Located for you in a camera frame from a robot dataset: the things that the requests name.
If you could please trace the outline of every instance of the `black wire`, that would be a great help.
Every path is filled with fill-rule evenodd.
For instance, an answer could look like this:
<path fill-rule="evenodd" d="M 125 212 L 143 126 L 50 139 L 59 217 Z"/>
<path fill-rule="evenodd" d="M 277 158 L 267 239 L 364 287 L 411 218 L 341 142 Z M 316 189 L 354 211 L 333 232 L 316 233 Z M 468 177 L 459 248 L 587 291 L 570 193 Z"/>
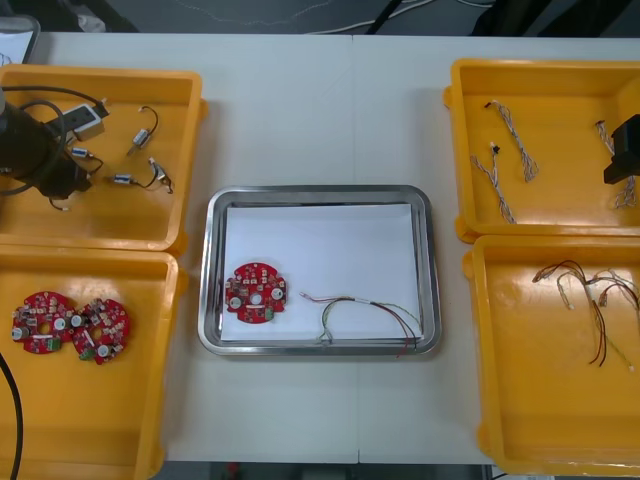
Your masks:
<path fill-rule="evenodd" d="M 100 100 L 91 95 L 87 95 L 86 93 L 78 92 L 77 90 L 72 90 L 70 88 L 63 87 L 49 87 L 47 85 L 15 85 L 15 86 L 0 86 L 2 90 L 5 92 L 58 92 L 58 93 L 66 93 L 69 95 L 75 95 L 76 97 L 84 98 L 85 100 L 89 100 L 99 109 L 104 109 L 104 105 Z"/>
<path fill-rule="evenodd" d="M 65 122 L 64 122 L 64 115 L 62 114 L 62 111 L 56 107 L 53 103 L 47 101 L 47 100 L 33 100 L 31 102 L 25 103 L 24 105 L 20 106 L 21 110 L 25 110 L 29 107 L 33 107 L 34 105 L 45 105 L 49 108 L 51 108 L 54 112 L 56 112 L 56 115 L 58 115 L 58 122 L 60 125 L 60 140 L 58 142 L 58 146 L 56 147 L 56 149 L 54 150 L 53 154 L 51 155 L 51 157 L 49 158 L 49 160 L 44 164 L 43 167 L 39 168 L 38 172 L 33 176 L 33 178 L 31 179 L 31 182 L 29 183 L 25 183 L 24 185 L 18 187 L 18 188 L 13 188 L 11 190 L 0 190 L 0 196 L 11 196 L 11 195 L 17 195 L 19 193 L 25 192 L 27 190 L 29 190 L 31 187 L 35 186 L 40 180 L 42 180 L 44 177 L 46 177 L 49 173 L 51 173 L 51 171 L 53 170 L 53 167 L 56 165 L 56 163 L 58 162 L 58 158 L 60 158 L 60 155 L 62 155 L 62 151 L 64 150 L 65 144 L 66 144 L 66 140 L 67 140 L 67 129 L 65 126 Z"/>
<path fill-rule="evenodd" d="M 380 27 L 384 25 L 387 20 L 389 20 L 389 15 L 391 15 L 395 11 L 395 9 L 398 8 L 398 5 L 400 5 L 400 3 L 402 3 L 402 0 L 391 0 L 389 3 L 387 3 L 387 6 L 384 7 L 384 10 L 382 10 L 382 12 L 380 12 L 380 15 L 378 15 L 378 18 L 376 18 L 375 22 L 373 22 L 373 25 L 371 25 L 365 32 L 365 35 L 375 35 L 378 30 L 380 30 Z"/>
<path fill-rule="evenodd" d="M 22 403 L 20 402 L 20 392 L 18 391 L 18 385 L 16 384 L 9 365 L 5 361 L 4 357 L 0 353 L 0 370 L 4 373 L 4 377 L 7 379 L 11 395 L 13 396 L 13 403 L 16 409 L 16 452 L 13 457 L 13 468 L 11 469 L 11 476 L 9 480 L 16 480 L 18 478 L 18 471 L 20 470 L 20 461 L 22 460 L 22 443 L 24 434 L 24 424 L 22 419 Z"/>
<path fill-rule="evenodd" d="M 67 210 L 57 206 L 55 203 L 53 203 L 53 198 L 49 197 L 49 205 L 51 205 L 53 208 L 55 208 L 56 210 L 60 210 L 61 212 L 66 212 Z"/>
<path fill-rule="evenodd" d="M 89 170 L 87 173 L 89 175 L 95 175 L 98 170 L 100 170 L 102 167 L 104 167 L 104 160 L 102 160 L 101 158 L 98 157 L 91 157 L 89 160 L 94 160 L 96 162 L 100 162 L 100 165 L 98 165 L 96 168 L 94 168 L 93 170 Z"/>
<path fill-rule="evenodd" d="M 158 178 L 158 169 L 157 169 L 157 168 L 154 168 L 153 170 L 154 170 L 153 178 L 152 178 L 152 179 L 151 179 L 151 181 L 150 181 L 149 183 L 147 183 L 146 185 L 142 185 L 140 182 L 137 182 L 137 181 L 134 181 L 134 182 L 131 182 L 131 183 L 133 183 L 134 185 L 137 185 L 137 186 L 139 186 L 139 187 L 141 187 L 141 188 L 144 188 L 144 189 L 146 190 L 146 189 L 147 189 L 147 188 L 149 188 L 151 185 L 153 185 L 153 182 L 155 182 L 155 181 L 157 180 L 157 178 Z"/>
<path fill-rule="evenodd" d="M 150 107 L 149 105 L 143 105 L 140 107 L 140 111 L 143 110 L 150 110 L 151 113 L 153 113 L 156 117 L 156 123 L 153 125 L 153 128 L 151 130 L 149 130 L 149 136 L 151 136 L 153 134 L 153 132 L 156 131 L 156 128 L 158 128 L 158 122 L 160 121 L 160 117 L 158 116 L 158 112 L 156 112 L 152 107 Z"/>

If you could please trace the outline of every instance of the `metal tray rim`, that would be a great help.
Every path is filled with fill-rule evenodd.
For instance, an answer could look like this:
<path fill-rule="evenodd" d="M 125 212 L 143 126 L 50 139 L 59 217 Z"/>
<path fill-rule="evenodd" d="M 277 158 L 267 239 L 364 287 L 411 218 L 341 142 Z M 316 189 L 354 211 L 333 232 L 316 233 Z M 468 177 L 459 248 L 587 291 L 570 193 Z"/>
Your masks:
<path fill-rule="evenodd" d="M 225 345 L 213 343 L 205 331 L 207 307 L 209 306 L 209 288 L 212 280 L 212 244 L 213 217 L 219 200 L 230 193 L 368 193 L 368 192 L 405 192 L 415 195 L 422 202 L 425 247 L 427 248 L 427 265 L 429 270 L 429 287 L 432 298 L 433 330 L 429 338 L 423 337 L 415 350 L 408 354 L 423 354 L 433 350 L 442 336 L 440 315 L 439 287 L 434 258 L 433 222 L 431 218 L 431 202 L 417 187 L 412 185 L 287 185 L 265 187 L 225 187 L 218 190 L 209 200 L 203 242 L 202 268 L 200 278 L 200 295 L 198 311 L 198 336 L 203 346 L 217 355 L 396 355 L 397 343 L 385 342 L 384 339 L 370 340 L 337 340 L 332 344 L 318 344 L 305 341 L 224 341 Z"/>

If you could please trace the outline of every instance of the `table surface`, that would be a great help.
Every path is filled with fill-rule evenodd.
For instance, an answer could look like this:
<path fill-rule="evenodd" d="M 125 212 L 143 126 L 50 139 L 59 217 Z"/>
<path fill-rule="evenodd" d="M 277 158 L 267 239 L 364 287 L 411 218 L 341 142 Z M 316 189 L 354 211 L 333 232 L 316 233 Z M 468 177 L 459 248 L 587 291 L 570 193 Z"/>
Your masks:
<path fill-rule="evenodd" d="M 167 371 L 168 460 L 490 463 L 468 246 L 442 89 L 460 57 L 640 60 L 640 40 L 42 34 L 33 63 L 193 70 L 210 114 L 189 201 L 191 282 Z M 433 205 L 444 334 L 435 355 L 228 358 L 196 332 L 206 204 L 230 185 L 412 184 Z"/>

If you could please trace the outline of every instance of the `yellow bin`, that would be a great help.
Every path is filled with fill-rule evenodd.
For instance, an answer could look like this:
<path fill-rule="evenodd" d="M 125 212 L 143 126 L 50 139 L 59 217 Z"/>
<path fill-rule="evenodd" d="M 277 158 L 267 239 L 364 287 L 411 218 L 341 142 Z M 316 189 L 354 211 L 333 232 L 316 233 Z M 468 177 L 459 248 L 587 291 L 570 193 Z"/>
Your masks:
<path fill-rule="evenodd" d="M 143 480 L 159 471 L 164 370 L 178 297 L 186 288 L 167 253 L 4 246 L 0 249 L 0 351 L 20 390 L 24 451 L 20 478 Z M 34 355 L 9 335 L 24 298 L 59 292 L 82 307 L 121 302 L 132 320 L 125 350 L 106 365 L 81 361 L 73 344 Z M 0 382 L 0 478 L 8 478 L 16 425 Z"/>
<path fill-rule="evenodd" d="M 105 162 L 94 177 L 94 186 L 87 192 L 74 193 L 68 201 L 58 202 L 69 207 L 68 212 L 54 210 L 35 188 L 14 197 L 2 197 L 0 244 L 184 253 L 183 223 L 194 149 L 198 126 L 207 110 L 206 102 L 200 99 L 202 81 L 198 74 L 8 65 L 0 69 L 0 85 L 70 88 L 98 100 L 106 99 L 110 112 L 103 120 L 102 134 L 75 144 L 88 148 Z M 15 105 L 35 98 L 50 100 L 63 111 L 87 103 L 63 93 L 39 91 L 10 92 L 6 98 Z M 158 112 L 159 125 L 144 149 L 127 156 L 133 137 L 154 124 L 149 111 L 138 111 L 142 105 Z M 55 116 L 40 106 L 29 109 L 29 113 L 42 121 Z M 146 182 L 152 176 L 149 157 L 154 157 L 174 181 L 173 195 L 162 188 L 143 190 L 108 181 L 116 173 L 130 173 Z M 0 180 L 0 189 L 18 185 L 21 184 L 13 180 Z"/>
<path fill-rule="evenodd" d="M 495 108 L 511 110 L 515 129 L 540 172 L 523 176 L 520 151 Z M 611 156 L 595 123 L 613 130 L 640 112 L 640 63 L 462 59 L 444 92 L 453 130 L 458 236 L 640 235 L 640 206 L 616 209 L 624 188 L 606 185 Z M 517 224 L 500 215 L 498 197 L 471 155 L 490 168 L 500 147 L 499 184 Z"/>
<path fill-rule="evenodd" d="M 536 272 L 572 259 L 586 276 L 612 268 L 638 283 L 640 239 L 484 236 L 463 260 L 477 329 L 480 448 L 505 472 L 640 475 L 640 333 L 619 290 L 601 311 L 608 349 L 589 364 L 598 335 L 582 285 Z M 599 294 L 606 285 L 591 287 Z"/>

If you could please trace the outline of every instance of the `red pcb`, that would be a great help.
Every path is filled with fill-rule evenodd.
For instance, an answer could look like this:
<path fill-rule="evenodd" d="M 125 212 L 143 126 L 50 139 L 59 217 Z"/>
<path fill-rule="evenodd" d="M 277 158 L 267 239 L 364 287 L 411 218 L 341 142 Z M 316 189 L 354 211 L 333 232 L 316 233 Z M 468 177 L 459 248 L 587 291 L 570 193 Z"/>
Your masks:
<path fill-rule="evenodd" d="M 284 312 L 287 283 L 266 263 L 247 263 L 224 284 L 227 311 L 245 323 L 265 323 Z"/>
<path fill-rule="evenodd" d="M 131 320 L 115 300 L 96 298 L 80 311 L 74 324 L 73 345 L 80 360 L 95 360 L 102 365 L 115 358 L 126 346 Z"/>
<path fill-rule="evenodd" d="M 71 340 L 71 318 L 75 311 L 70 300 L 55 292 L 38 292 L 27 297 L 13 312 L 11 338 L 27 352 L 57 352 Z"/>

